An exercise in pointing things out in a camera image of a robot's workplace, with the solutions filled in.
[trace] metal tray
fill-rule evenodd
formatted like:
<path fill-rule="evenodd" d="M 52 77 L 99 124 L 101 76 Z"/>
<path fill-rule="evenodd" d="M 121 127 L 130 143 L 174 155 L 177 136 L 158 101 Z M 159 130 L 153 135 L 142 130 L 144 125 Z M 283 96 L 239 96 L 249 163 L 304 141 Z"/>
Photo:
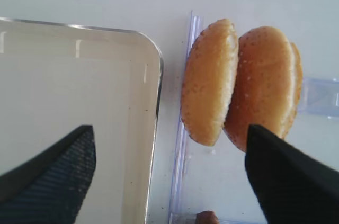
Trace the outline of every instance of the metal tray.
<path fill-rule="evenodd" d="M 0 174 L 92 124 L 76 223 L 146 223 L 162 74 L 142 33 L 0 18 Z"/>

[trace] white table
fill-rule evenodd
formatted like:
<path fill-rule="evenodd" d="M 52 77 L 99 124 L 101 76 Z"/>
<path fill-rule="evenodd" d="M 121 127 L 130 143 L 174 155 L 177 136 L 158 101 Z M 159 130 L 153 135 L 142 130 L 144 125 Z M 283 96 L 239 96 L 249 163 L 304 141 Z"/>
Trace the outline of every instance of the white table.
<path fill-rule="evenodd" d="M 273 25 L 297 43 L 307 75 L 339 77 L 339 0 L 0 0 L 0 16 L 134 29 L 160 47 L 165 63 L 149 223 L 166 223 L 170 200 L 179 76 L 191 9 L 210 23 L 232 19 L 240 34 Z"/>

